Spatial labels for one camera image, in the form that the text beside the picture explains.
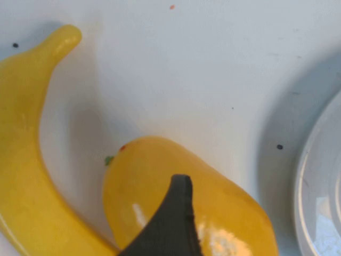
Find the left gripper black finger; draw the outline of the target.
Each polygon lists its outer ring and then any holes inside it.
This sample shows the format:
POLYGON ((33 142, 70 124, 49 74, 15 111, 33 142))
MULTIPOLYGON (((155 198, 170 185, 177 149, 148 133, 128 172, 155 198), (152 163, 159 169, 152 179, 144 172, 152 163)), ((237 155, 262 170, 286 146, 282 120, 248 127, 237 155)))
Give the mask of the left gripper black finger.
POLYGON ((202 255, 188 175, 172 176, 156 213, 120 255, 202 255))

